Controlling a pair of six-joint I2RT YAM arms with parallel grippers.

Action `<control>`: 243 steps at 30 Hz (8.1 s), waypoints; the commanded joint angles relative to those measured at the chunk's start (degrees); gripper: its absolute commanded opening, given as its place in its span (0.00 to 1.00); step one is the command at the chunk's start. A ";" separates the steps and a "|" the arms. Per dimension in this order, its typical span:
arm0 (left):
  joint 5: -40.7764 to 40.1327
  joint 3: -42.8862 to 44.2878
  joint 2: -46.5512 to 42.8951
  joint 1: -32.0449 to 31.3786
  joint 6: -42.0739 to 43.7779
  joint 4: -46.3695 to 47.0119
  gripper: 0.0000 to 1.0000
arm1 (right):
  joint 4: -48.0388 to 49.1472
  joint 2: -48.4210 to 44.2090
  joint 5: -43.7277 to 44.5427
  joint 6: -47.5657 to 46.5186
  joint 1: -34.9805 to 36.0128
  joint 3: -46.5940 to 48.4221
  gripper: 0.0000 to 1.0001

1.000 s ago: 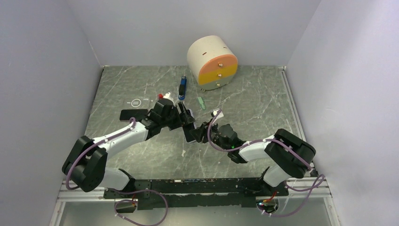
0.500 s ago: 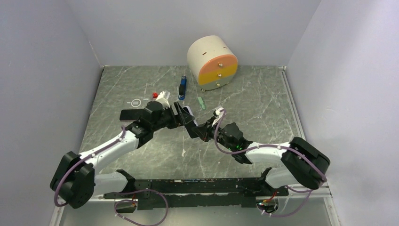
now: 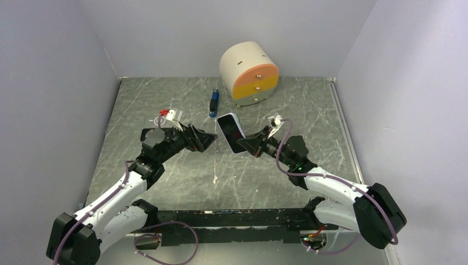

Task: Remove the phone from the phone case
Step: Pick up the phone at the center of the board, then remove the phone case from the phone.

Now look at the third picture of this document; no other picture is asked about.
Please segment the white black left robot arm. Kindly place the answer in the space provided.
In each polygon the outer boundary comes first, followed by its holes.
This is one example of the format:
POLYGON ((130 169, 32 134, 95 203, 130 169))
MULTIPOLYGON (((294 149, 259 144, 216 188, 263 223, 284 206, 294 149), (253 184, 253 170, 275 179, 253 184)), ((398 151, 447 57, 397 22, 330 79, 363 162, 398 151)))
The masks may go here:
POLYGON ((53 223, 46 255, 54 264, 96 264, 127 234, 153 231, 156 206, 137 199, 164 174, 164 163, 187 149, 204 152, 218 138, 194 125, 143 129, 141 153, 125 161, 124 175, 98 199, 74 214, 62 213, 53 223))

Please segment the phone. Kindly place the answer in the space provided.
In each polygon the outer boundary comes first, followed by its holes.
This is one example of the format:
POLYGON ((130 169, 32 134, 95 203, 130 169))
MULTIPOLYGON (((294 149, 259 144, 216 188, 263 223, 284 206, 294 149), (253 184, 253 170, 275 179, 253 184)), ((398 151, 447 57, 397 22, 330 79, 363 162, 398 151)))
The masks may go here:
POLYGON ((140 141, 145 141, 153 132, 157 131, 157 128, 144 128, 141 130, 140 141))
POLYGON ((216 121, 231 151, 238 154, 246 152, 246 150, 236 143, 237 139, 244 138, 244 132, 240 126, 240 122, 236 120, 235 115, 235 113, 227 113, 219 116, 216 121))

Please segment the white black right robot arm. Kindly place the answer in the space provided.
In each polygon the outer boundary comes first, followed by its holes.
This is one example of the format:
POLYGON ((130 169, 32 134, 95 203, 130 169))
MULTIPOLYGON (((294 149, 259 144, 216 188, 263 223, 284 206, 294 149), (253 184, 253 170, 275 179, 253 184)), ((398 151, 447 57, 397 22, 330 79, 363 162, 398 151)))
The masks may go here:
POLYGON ((378 249, 398 244, 397 233, 407 224, 407 219, 384 185, 364 185, 333 175, 309 160, 302 136, 279 141, 271 136, 272 131, 273 128, 266 126, 236 142, 254 157, 267 154, 278 166, 286 165, 288 169, 281 172, 293 185, 324 195, 303 215, 308 228, 336 225, 359 233, 378 249))

